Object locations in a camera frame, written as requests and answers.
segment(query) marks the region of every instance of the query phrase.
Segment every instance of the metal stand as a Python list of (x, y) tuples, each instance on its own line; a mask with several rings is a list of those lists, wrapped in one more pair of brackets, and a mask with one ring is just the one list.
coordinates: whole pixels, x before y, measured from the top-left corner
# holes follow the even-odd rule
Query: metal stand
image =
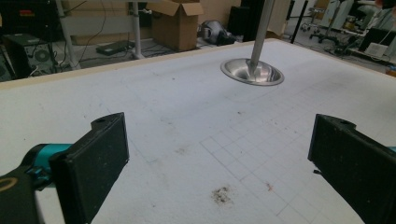
[(139, 8), (137, 2), (132, 2), (134, 16), (132, 18), (134, 24), (134, 52), (132, 52), (132, 57), (134, 59), (144, 59), (145, 57), (141, 52), (140, 45), (140, 29), (139, 29)]
[(274, 0), (266, 0), (264, 3), (251, 59), (234, 59), (221, 65), (221, 71), (228, 77), (257, 86), (273, 86), (285, 79), (279, 70), (259, 61), (273, 6)]
[(306, 10), (306, 5), (308, 5), (308, 0), (305, 0), (305, 2), (304, 2), (303, 10), (301, 10), (300, 17), (298, 18), (296, 28), (294, 29), (293, 36), (291, 37), (291, 41), (290, 41), (291, 44), (294, 44), (294, 40), (298, 33), (298, 28), (300, 27), (301, 21), (303, 20), (303, 16), (304, 16), (304, 13)]
[(313, 36), (316, 36), (318, 38), (318, 42), (321, 44), (323, 42), (323, 40), (327, 39), (327, 40), (331, 40), (332, 42), (334, 42), (334, 44), (336, 46), (338, 46), (339, 41), (337, 39), (337, 37), (335, 36), (329, 36), (330, 31), (332, 30), (332, 25), (334, 24), (335, 18), (337, 17), (338, 11), (340, 10), (341, 4), (344, 2), (344, 0), (340, 0), (340, 4), (337, 6), (337, 8), (334, 11), (334, 15), (332, 15), (332, 21), (330, 22), (329, 28), (326, 31), (326, 34), (312, 34), (311, 36), (309, 36), (310, 39), (312, 39)]
[(65, 24), (65, 21), (64, 21), (65, 15), (64, 15), (64, 8), (62, 7), (61, 0), (56, 0), (56, 7), (58, 8), (59, 20), (61, 22), (62, 30), (64, 32), (64, 41), (66, 42), (67, 51), (69, 51), (70, 66), (72, 67), (73, 70), (81, 69), (81, 66), (78, 63), (78, 60), (77, 60), (76, 55), (73, 50), (72, 39), (70, 38), (70, 34), (68, 31), (67, 25)]

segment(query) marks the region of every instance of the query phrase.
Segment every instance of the machine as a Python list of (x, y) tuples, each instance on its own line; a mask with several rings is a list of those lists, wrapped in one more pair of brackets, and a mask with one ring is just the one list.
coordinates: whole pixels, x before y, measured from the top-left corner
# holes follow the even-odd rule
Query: machine
[(129, 150), (123, 113), (91, 126), (73, 145), (33, 147), (15, 170), (0, 176), (0, 223), (45, 223), (35, 191), (52, 183), (66, 224), (92, 222), (128, 162)]

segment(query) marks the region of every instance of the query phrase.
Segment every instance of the cable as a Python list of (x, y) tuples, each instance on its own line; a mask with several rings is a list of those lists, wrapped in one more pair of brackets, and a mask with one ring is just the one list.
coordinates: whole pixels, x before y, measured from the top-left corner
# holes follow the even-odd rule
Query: cable
[(71, 11), (73, 11), (74, 9), (76, 9), (76, 8), (80, 7), (82, 4), (84, 4), (84, 3), (86, 3), (86, 2), (87, 2), (87, 1), (83, 1), (82, 3), (78, 4), (77, 6), (75, 6), (75, 7), (71, 8), (71, 9), (68, 9), (68, 10), (66, 10), (64, 13), (71, 12)]
[(64, 71), (64, 68), (62, 67), (62, 64), (64, 63), (64, 61), (66, 60), (66, 41), (64, 41), (64, 59), (62, 60), (62, 62), (61, 63), (59, 63), (59, 66), (61, 67), (61, 71), (63, 72)]
[(103, 32), (103, 29), (104, 29), (104, 27), (105, 27), (105, 23), (106, 23), (106, 20), (107, 20), (107, 15), (106, 15), (105, 5), (103, 4), (103, 0), (101, 0), (100, 3), (102, 4), (102, 9), (103, 9), (103, 11), (105, 12), (105, 17), (104, 17), (103, 22), (102, 22), (102, 27), (100, 28), (100, 31), (99, 31), (96, 35), (93, 35), (93, 36), (87, 41), (87, 44), (85, 45), (84, 51), (82, 51), (82, 55), (81, 55), (81, 57), (79, 58), (77, 64), (76, 64), (74, 67), (77, 67), (77, 66), (79, 65), (79, 63), (81, 62), (82, 57), (84, 57), (85, 51), (87, 50), (87, 47), (88, 47), (88, 45), (90, 44), (91, 40), (93, 40), (95, 37), (97, 37), (99, 34), (101, 34), (101, 33)]
[(33, 72), (31, 72), (28, 77), (32, 77), (33, 74), (37, 71), (37, 69), (38, 69), (38, 66), (35, 65), (35, 70), (33, 70)]

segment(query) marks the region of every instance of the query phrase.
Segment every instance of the cardboard box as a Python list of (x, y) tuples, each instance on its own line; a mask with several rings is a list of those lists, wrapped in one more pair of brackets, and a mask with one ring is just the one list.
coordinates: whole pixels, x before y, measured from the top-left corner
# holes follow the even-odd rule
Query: cardboard box
[(177, 51), (196, 49), (198, 15), (204, 13), (197, 1), (174, 0), (148, 3), (152, 10), (152, 37)]

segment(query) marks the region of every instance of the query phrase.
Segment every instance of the black equipment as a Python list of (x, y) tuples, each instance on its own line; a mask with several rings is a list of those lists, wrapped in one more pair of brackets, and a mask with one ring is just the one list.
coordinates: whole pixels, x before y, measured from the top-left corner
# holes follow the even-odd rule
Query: black equipment
[(317, 115), (308, 159), (364, 223), (396, 223), (396, 152), (355, 128)]
[(248, 22), (249, 7), (231, 7), (228, 31), (233, 35), (243, 35)]
[(382, 9), (393, 8), (395, 5), (395, 0), (382, 0)]
[(204, 21), (200, 36), (207, 43), (217, 46), (231, 45), (236, 41), (236, 37), (229, 34), (219, 21)]
[(51, 45), (32, 35), (4, 35), (4, 45), (16, 78), (56, 73)]
[(4, 35), (31, 34), (48, 42), (62, 36), (55, 1), (0, 0)]
[(366, 51), (371, 43), (381, 44), (389, 46), (396, 36), (396, 32), (381, 30), (377, 28), (371, 28), (367, 35), (364, 37), (359, 47), (359, 51)]
[(0, 223), (43, 224), (35, 191), (51, 183), (66, 224), (92, 222), (128, 162), (129, 150), (123, 113), (91, 126), (73, 145), (33, 147), (19, 167), (0, 176)]
[(14, 73), (8, 63), (6, 55), (0, 48), (0, 82), (9, 81), (14, 78)]

